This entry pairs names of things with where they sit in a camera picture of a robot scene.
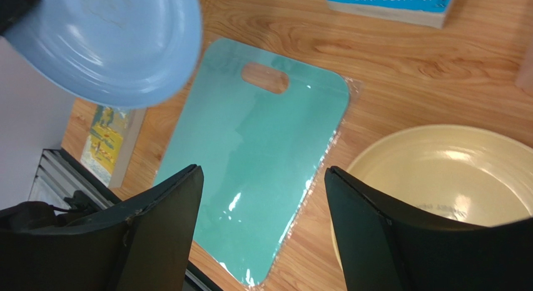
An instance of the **wood grain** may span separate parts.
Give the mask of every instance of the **wood grain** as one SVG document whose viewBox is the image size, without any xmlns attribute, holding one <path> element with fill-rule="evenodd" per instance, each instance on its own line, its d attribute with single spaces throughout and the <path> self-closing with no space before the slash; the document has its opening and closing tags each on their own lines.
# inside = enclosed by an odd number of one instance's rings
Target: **wood grain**
<svg viewBox="0 0 533 291">
<path fill-rule="evenodd" d="M 220 34 L 365 83 L 269 277 L 253 289 L 345 290 L 323 173 L 348 166 L 378 139 L 449 123 L 533 146 L 533 97 L 514 86 L 533 38 L 533 0 L 457 0 L 443 30 L 334 12 L 325 0 L 200 1 L 206 37 Z M 151 186 L 188 89 L 148 110 L 124 185 L 114 190 L 120 198 Z M 63 146 L 77 158 L 93 111 L 81 100 L 74 106 Z M 223 289 L 245 289 L 197 244 L 190 259 Z"/>
</svg>

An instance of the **cutting board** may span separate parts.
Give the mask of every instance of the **cutting board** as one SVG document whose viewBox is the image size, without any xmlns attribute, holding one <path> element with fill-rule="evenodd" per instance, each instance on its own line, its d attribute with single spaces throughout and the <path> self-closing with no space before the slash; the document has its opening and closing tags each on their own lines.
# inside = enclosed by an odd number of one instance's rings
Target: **cutting board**
<svg viewBox="0 0 533 291">
<path fill-rule="evenodd" d="M 280 72 L 283 92 L 257 86 Z M 230 39 L 207 49 L 155 185 L 202 166 L 194 239 L 241 283 L 267 277 L 349 99 L 331 71 Z"/>
</svg>

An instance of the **cutting board handle hole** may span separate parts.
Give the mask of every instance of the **cutting board handle hole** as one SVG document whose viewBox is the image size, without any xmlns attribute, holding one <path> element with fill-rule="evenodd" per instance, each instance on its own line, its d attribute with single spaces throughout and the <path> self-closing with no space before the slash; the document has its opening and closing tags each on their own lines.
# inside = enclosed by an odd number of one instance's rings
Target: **cutting board handle hole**
<svg viewBox="0 0 533 291">
<path fill-rule="evenodd" d="M 289 84 L 286 73 L 254 62 L 244 66 L 241 77 L 247 83 L 274 94 L 282 94 Z"/>
</svg>

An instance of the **blue plate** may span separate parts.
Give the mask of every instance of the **blue plate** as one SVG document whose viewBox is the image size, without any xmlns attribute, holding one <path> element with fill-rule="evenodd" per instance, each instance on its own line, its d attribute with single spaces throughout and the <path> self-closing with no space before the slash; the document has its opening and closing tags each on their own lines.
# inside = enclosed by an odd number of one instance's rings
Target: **blue plate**
<svg viewBox="0 0 533 291">
<path fill-rule="evenodd" d="M 200 7 L 198 0 L 43 0 L 5 37 L 72 94 L 144 108 L 191 76 L 201 48 Z"/>
</svg>

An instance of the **yellow book cover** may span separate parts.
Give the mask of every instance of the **yellow book cover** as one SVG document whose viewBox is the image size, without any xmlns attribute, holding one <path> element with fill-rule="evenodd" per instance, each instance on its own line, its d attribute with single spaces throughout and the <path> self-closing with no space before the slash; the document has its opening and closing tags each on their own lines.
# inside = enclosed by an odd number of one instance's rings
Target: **yellow book cover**
<svg viewBox="0 0 533 291">
<path fill-rule="evenodd" d="M 142 117 L 137 116 L 139 111 L 142 111 Z M 113 188 L 122 184 L 143 118 L 144 110 L 131 111 L 100 105 L 96 108 L 81 163 L 104 185 Z M 117 171 L 121 177 L 116 178 Z"/>
</svg>

